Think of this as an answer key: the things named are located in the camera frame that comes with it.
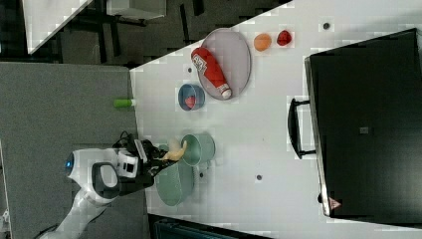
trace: suitcase handle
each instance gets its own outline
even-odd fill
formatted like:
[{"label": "suitcase handle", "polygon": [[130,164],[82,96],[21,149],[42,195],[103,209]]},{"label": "suitcase handle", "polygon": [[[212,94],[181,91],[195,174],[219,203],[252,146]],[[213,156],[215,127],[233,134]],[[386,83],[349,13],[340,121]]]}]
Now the suitcase handle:
[{"label": "suitcase handle", "polygon": [[302,105],[309,104],[310,101],[303,101],[298,102],[296,99],[292,99],[291,105],[289,108],[289,115],[288,115],[288,129],[289,129],[289,137],[295,150],[295,153],[298,155],[300,159],[302,159],[303,155],[317,153],[316,150],[310,151],[303,151],[301,145],[301,132],[299,129],[299,120],[298,120],[298,111],[297,107]]}]

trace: yellow object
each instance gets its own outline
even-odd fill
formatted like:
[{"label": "yellow object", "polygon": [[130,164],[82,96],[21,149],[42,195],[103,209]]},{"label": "yellow object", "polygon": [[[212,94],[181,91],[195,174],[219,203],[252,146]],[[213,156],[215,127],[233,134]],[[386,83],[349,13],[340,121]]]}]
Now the yellow object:
[{"label": "yellow object", "polygon": [[171,150],[165,153],[165,155],[161,158],[161,160],[172,160],[172,161],[178,161],[183,156],[184,152],[187,148],[187,142],[186,140],[183,141],[183,147],[178,150]]},{"label": "yellow object", "polygon": [[267,33],[258,35],[254,40],[254,47],[257,51],[262,52],[271,46],[271,37]]}]

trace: orange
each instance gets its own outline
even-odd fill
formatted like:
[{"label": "orange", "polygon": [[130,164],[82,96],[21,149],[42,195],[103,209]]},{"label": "orange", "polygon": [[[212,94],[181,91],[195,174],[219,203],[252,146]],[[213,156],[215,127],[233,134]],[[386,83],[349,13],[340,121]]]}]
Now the orange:
[{"label": "orange", "polygon": [[254,47],[257,51],[265,51],[271,46],[271,37],[267,33],[258,35],[254,40]]}]

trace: cup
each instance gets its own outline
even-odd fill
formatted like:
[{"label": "cup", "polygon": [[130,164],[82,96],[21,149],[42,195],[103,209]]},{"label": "cup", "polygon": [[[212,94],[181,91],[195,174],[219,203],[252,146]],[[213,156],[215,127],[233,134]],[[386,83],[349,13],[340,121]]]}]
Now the cup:
[{"label": "cup", "polygon": [[[186,103],[186,100],[189,98],[194,98],[193,106],[189,106]],[[204,90],[197,85],[185,84],[179,90],[179,105],[180,107],[187,112],[196,111],[204,106],[205,103],[205,94]]]},{"label": "cup", "polygon": [[187,141],[187,148],[183,154],[183,161],[190,166],[209,162],[215,154],[214,139],[208,133],[188,134],[182,140]]}]

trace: red fruit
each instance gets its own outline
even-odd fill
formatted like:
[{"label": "red fruit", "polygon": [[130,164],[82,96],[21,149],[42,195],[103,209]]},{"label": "red fruit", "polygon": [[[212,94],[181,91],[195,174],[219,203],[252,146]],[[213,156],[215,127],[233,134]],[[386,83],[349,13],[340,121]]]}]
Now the red fruit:
[{"label": "red fruit", "polygon": [[195,97],[190,97],[185,100],[186,105],[192,109],[195,106],[196,99]]},{"label": "red fruit", "polygon": [[283,31],[279,34],[279,37],[277,38],[277,43],[280,46],[286,46],[290,42],[292,42],[292,35],[288,31]]}]

